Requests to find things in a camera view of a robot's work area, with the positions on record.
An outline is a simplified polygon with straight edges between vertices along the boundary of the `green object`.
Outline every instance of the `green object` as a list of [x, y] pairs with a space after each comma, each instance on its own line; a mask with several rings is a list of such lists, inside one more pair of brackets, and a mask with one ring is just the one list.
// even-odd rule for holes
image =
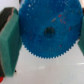
[[83, 22], [82, 22], [81, 36], [80, 36], [80, 40], [78, 42], [78, 45], [84, 55], [84, 16], [83, 16]]
[[11, 19], [0, 33], [1, 62], [5, 76], [13, 76], [21, 45], [19, 16], [17, 10], [13, 9]]

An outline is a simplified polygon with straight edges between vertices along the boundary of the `white background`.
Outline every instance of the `white background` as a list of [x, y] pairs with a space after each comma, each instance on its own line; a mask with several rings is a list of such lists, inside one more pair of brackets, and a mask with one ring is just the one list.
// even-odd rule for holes
[[[19, 10], [19, 1], [0, 0], [0, 11], [8, 6]], [[84, 56], [77, 43], [54, 59], [35, 57], [22, 46], [16, 70], [14, 77], [5, 77], [2, 84], [84, 84]]]

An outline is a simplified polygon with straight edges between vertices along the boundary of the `gear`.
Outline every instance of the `gear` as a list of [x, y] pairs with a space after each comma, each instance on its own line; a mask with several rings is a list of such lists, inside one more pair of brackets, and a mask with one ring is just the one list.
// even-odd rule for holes
[[22, 0], [19, 17], [25, 48], [41, 58], [53, 58], [79, 38], [83, 11], [79, 0]]

